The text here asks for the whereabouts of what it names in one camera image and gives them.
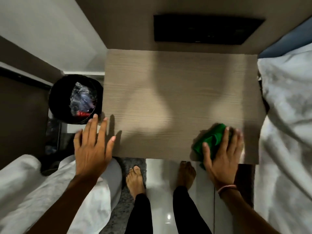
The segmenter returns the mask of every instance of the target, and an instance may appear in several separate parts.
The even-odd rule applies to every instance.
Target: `bare foot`
[[[138,166],[134,166],[133,169],[130,169],[129,174],[126,177],[126,182],[130,194],[134,199],[138,194],[145,194],[143,177],[141,169]]]
[[[177,187],[185,186],[189,190],[195,177],[196,171],[191,165],[191,162],[182,161],[177,175]]]

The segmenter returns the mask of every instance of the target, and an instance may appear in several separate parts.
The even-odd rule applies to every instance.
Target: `wood grain surface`
[[[197,160],[196,138],[215,123],[240,128],[241,163],[258,163],[265,110],[256,55],[110,50],[103,112],[114,156]]]

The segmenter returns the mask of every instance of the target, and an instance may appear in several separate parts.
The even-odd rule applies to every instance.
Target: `trash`
[[[96,90],[76,82],[69,105],[71,114],[75,117],[88,117],[96,107]]]

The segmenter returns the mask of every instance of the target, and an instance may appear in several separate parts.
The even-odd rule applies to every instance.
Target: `left hand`
[[[85,129],[80,130],[75,135],[76,177],[98,179],[112,159],[112,150],[116,137],[113,136],[109,140],[105,150],[107,118],[104,118],[101,123],[96,141],[97,126],[98,115],[94,114]]]

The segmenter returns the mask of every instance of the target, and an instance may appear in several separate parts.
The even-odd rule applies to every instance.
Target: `leg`
[[[149,199],[146,197],[143,177],[138,166],[130,169],[126,181],[130,194],[135,199],[135,206],[130,214],[125,234],[152,234],[151,205]]]
[[[188,194],[188,189],[191,188],[195,177],[196,171],[191,163],[182,161],[173,198],[174,218],[179,234],[211,234],[209,227],[200,216],[196,205]]]

